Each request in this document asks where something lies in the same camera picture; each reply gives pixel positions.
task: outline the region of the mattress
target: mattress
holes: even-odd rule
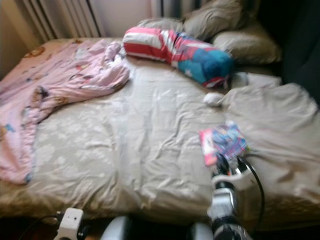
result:
[[[48,49],[64,42],[50,42]],[[265,188],[262,228],[319,223],[320,153],[313,147],[320,145],[320,136],[308,135],[320,124],[320,116],[306,92],[298,87],[246,86],[230,91],[224,108],[210,108],[203,103],[208,90],[170,66],[132,57],[124,61],[130,81],[120,91],[66,105],[38,125],[33,178],[27,185],[0,181],[0,217],[42,217],[74,207],[83,209],[87,218],[134,214],[178,224],[205,220],[212,198],[211,172],[204,164],[199,131],[228,119],[239,124],[248,139],[248,160]],[[299,115],[302,119],[285,118],[276,111],[279,103],[282,113],[306,114]],[[273,126],[284,119],[298,135],[279,138],[281,128]],[[274,129],[267,133],[273,144],[257,138],[267,129]],[[309,153],[300,154],[300,142],[290,141],[297,136],[311,141]],[[248,196],[245,200],[252,208],[242,217],[250,227],[260,202]]]

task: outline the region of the cable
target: cable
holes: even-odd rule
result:
[[[57,218],[57,215],[46,215],[43,217],[38,218],[37,220],[35,220],[33,223],[31,223],[25,230],[24,232],[20,235],[18,240],[23,240],[24,237],[26,236],[26,234],[32,229],[34,228],[39,222],[41,222],[43,219],[48,219],[48,218]]]
[[[244,162],[249,167],[249,169],[251,170],[251,172],[252,172],[252,174],[253,174],[253,176],[254,176],[254,178],[255,178],[258,186],[259,186],[259,189],[260,189],[260,195],[261,195],[260,213],[259,213],[259,217],[258,217],[258,220],[256,222],[256,225],[253,228],[253,231],[252,231],[252,234],[251,234],[251,235],[254,235],[257,232],[257,229],[259,228],[259,226],[260,226],[260,224],[262,222],[262,219],[264,217],[264,214],[265,214],[265,205],[266,205],[265,191],[264,191],[264,188],[262,187],[262,184],[260,182],[260,179],[259,179],[256,171],[251,166],[251,164],[245,158],[239,157],[238,159],[240,159],[242,162]]]

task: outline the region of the pink comforter with print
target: pink comforter with print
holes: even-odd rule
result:
[[[38,123],[56,107],[112,94],[129,79],[118,42],[70,41],[50,54],[46,48],[28,53],[0,81],[0,179],[15,184],[32,178]]]

